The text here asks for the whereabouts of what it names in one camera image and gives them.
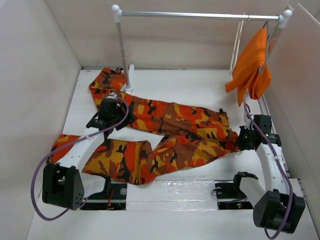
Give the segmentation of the orange camouflage trousers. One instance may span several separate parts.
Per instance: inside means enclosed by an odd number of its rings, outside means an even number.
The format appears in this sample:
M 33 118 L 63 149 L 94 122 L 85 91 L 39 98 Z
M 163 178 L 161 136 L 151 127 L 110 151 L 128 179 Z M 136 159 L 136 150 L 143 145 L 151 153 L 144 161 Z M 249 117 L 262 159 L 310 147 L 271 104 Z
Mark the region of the orange camouflage trousers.
M 239 109 L 225 92 L 225 70 L 136 70 L 133 93 L 113 70 L 82 70 L 63 133 L 54 148 L 82 134 L 102 98 L 116 92 L 137 120 L 114 131 L 88 159 L 84 172 L 146 185 L 165 174 L 212 164 L 237 152 Z

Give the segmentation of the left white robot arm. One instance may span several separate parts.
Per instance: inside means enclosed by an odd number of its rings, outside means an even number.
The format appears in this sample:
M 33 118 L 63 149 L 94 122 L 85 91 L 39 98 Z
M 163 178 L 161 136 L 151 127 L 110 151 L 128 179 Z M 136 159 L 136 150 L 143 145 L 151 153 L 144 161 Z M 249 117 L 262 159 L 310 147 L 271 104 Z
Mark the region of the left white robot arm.
M 128 105 L 114 92 L 103 97 L 98 112 L 86 124 L 83 134 L 68 144 L 70 150 L 56 163 L 44 167 L 42 201 L 76 210 L 91 195 L 107 198 L 112 189 L 106 178 L 84 173 L 83 169 L 114 130 L 119 131 L 135 120 Z

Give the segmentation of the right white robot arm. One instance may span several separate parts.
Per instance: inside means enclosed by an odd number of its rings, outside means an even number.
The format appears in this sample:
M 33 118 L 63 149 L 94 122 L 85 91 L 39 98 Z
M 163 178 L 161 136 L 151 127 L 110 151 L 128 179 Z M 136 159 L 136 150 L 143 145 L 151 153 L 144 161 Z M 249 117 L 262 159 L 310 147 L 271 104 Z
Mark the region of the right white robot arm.
M 281 157 L 282 142 L 272 133 L 268 115 L 256 114 L 248 126 L 241 126 L 236 143 L 240 151 L 254 150 L 262 167 L 264 186 L 253 173 L 238 172 L 231 184 L 237 197 L 245 197 L 253 207 L 253 222 L 258 228 L 293 234 L 305 210 L 303 197 L 297 196 Z

